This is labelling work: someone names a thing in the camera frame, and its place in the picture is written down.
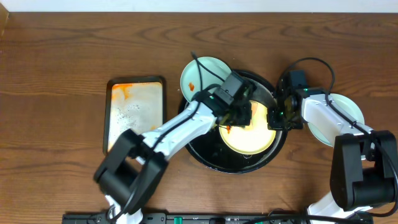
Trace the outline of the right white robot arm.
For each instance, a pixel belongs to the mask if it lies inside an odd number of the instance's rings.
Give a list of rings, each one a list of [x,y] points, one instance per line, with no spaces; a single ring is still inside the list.
[[[307,208],[310,223],[352,222],[376,217],[370,209],[393,203],[397,211],[397,141],[390,131],[375,131],[356,121],[325,90],[285,87],[275,94],[269,129],[290,131],[315,126],[333,147],[330,193]]]

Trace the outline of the mint plate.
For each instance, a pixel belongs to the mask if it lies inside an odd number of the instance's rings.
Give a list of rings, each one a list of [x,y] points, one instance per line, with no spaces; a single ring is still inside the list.
[[[230,75],[231,69],[223,61],[214,57],[199,57],[198,61],[208,70],[218,75],[222,80],[200,67],[192,60],[183,70],[180,87],[184,98],[190,102],[196,92],[205,89],[211,84],[221,85]]]
[[[334,102],[343,110],[345,110],[351,117],[353,117],[356,121],[365,124],[364,116],[362,111],[360,110],[359,106],[349,99],[346,96],[331,93],[331,97],[333,98]],[[311,133],[323,144],[327,146],[331,146],[330,142],[324,137],[324,135],[311,123],[308,123],[308,128]]]

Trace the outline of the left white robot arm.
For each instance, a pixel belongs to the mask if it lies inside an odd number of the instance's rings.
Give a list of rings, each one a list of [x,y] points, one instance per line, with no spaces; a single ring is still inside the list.
[[[189,106],[161,127],[142,134],[124,131],[94,174],[103,193],[114,200],[107,219],[119,223],[137,213],[154,194],[170,158],[215,124],[249,124],[252,92],[231,96],[217,88],[202,90]]]

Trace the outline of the yellow plate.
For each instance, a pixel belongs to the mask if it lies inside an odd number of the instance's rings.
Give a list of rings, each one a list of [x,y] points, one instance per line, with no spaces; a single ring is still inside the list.
[[[267,108],[251,100],[252,116],[248,126],[220,126],[224,143],[240,154],[253,155],[268,149],[274,142],[276,131],[268,129]]]

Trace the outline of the black rectangular soapy tray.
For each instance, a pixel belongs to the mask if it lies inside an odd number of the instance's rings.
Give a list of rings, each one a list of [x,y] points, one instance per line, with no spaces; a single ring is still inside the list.
[[[160,76],[119,77],[106,85],[103,154],[127,129],[136,134],[152,131],[165,123],[165,79]]]

